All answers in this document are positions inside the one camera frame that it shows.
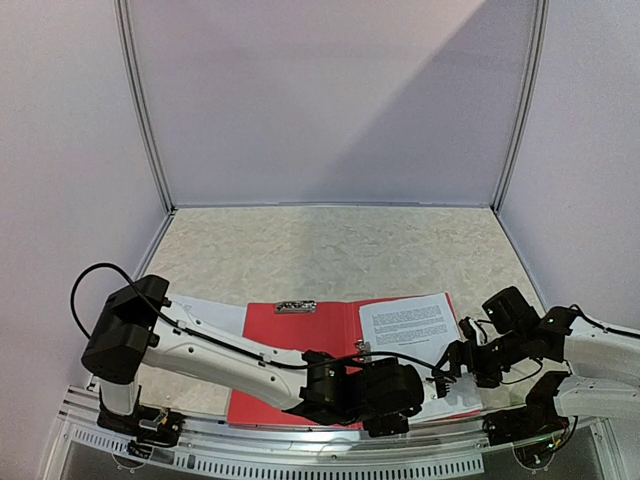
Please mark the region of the chrome spine lever clip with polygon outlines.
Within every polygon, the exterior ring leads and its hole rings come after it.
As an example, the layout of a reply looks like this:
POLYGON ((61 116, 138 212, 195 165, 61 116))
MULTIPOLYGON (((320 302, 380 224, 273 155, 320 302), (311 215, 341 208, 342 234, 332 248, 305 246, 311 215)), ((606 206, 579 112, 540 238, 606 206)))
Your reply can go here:
POLYGON ((363 339, 359 339, 354 343, 354 347, 356 349, 357 355, 360 357, 364 357, 366 354, 371 352, 371 345, 369 342, 364 341, 363 339))

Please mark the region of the red file folder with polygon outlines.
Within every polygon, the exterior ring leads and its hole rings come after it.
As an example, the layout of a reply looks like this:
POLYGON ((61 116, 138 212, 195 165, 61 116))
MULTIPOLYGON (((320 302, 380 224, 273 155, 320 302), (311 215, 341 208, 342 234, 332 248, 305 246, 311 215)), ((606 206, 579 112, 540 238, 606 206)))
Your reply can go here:
MULTIPOLYGON (((287 350, 325 352, 334 357, 356 353, 354 343, 363 339, 359 307, 400 298, 356 302, 318 302, 315 313, 275 313, 275 304, 251 303, 247 307, 243 336, 287 350)), ((233 391, 227 420, 235 425, 278 427, 319 426, 317 422, 284 413, 261 400, 233 391)))

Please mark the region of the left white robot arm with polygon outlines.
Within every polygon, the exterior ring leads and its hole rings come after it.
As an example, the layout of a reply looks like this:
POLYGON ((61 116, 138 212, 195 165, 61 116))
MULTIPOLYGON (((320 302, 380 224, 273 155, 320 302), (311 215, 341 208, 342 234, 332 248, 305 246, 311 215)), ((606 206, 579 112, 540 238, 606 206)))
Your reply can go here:
POLYGON ((100 426, 139 436, 159 410, 139 402, 140 365, 219 384, 325 426, 360 423, 370 436, 405 433, 425 400, 419 372, 386 356, 359 363, 286 350, 198 323, 147 275, 107 297, 81 363, 99 378, 100 426))

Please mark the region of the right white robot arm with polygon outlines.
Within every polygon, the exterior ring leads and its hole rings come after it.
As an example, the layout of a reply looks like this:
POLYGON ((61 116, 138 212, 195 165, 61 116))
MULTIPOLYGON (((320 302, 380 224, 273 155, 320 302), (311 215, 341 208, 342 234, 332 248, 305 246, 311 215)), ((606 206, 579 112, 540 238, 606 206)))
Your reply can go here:
POLYGON ((538 315, 514 286, 482 306, 498 336, 481 344, 470 329, 452 342, 432 369, 439 396, 469 373, 479 388, 493 389, 513 366, 533 360, 566 365, 548 371, 515 410, 517 427, 537 436, 562 417, 639 418, 639 333, 589 318, 577 306, 556 306, 538 315))

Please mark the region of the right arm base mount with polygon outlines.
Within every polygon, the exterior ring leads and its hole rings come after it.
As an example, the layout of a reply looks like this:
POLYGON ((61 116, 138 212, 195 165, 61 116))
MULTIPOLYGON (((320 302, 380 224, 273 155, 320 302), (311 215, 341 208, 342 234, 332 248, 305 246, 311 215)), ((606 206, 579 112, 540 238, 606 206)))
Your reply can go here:
POLYGON ((564 430, 568 425, 568 418, 558 414, 551 399, 527 399, 524 406, 485 415, 482 430, 495 446, 564 430))

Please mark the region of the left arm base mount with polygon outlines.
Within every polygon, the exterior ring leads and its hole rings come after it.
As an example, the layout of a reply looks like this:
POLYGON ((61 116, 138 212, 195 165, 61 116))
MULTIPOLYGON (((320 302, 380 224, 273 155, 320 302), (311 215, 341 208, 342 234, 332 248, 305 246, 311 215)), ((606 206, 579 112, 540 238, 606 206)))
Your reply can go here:
POLYGON ((156 447, 175 447, 183 431, 186 416, 170 408, 141 405, 136 401, 133 413, 121 415, 100 401, 97 425, 103 429, 133 437, 138 443, 156 447))

